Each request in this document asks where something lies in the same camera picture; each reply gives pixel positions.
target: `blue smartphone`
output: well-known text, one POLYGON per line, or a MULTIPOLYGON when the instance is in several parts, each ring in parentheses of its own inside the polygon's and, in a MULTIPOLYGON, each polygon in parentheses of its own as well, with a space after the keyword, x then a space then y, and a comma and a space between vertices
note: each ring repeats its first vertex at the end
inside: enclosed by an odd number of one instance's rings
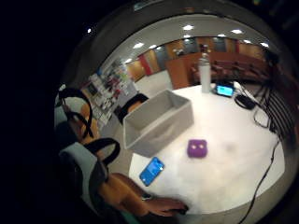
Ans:
POLYGON ((141 172, 139 178, 141 179, 142 183, 147 187, 163 169, 164 164, 157 157, 154 157, 149 162, 149 165, 147 165, 147 167, 141 172))

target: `human hand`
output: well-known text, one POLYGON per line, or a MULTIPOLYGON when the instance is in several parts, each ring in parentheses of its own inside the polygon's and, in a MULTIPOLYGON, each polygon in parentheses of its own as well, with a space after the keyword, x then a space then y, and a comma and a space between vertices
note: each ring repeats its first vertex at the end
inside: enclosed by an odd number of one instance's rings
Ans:
POLYGON ((186 205, 179 201, 169 198, 153 198, 145 201, 148 210, 162 217, 172 217, 177 211, 171 211, 173 209, 186 209, 186 205))

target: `black chair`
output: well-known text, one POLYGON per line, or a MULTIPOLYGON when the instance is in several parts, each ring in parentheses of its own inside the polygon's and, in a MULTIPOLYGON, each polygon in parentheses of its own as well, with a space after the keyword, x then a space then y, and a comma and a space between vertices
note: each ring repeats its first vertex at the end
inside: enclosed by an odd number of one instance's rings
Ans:
POLYGON ((134 97, 132 97, 130 100, 125 103, 125 105, 121 108, 119 108, 117 111, 114 111, 116 116, 118 117, 120 123, 122 124, 124 117, 130 113, 132 110, 134 110, 137 106, 144 103, 149 99, 148 96, 138 93, 134 97))

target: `door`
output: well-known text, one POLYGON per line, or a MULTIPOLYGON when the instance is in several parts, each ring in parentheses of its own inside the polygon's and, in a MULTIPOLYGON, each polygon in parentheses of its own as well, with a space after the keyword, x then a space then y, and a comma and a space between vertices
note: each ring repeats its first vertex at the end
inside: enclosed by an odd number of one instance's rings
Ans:
POLYGON ((155 51, 157 62, 159 64, 160 69, 165 70, 166 69, 165 63, 169 59, 165 46, 160 46, 160 47, 156 48, 154 51, 155 51))
POLYGON ((198 47, 195 38, 184 39, 184 52, 186 54, 195 53, 197 51, 198 47))
POLYGON ((214 40, 214 50, 215 51, 220 51, 220 52, 226 51, 224 38, 214 37, 213 40, 214 40))

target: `screen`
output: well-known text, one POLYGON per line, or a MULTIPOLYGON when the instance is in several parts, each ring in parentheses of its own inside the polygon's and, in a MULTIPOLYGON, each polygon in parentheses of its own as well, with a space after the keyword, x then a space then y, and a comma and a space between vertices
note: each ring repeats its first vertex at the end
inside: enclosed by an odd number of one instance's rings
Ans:
POLYGON ((234 93, 233 88, 225 86, 217 86, 217 94, 232 96, 234 93))
POLYGON ((154 157, 149 165, 142 171, 139 178, 144 183, 145 186, 151 184, 151 182, 156 178, 156 176, 163 170, 164 164, 159 161, 157 157, 154 157))

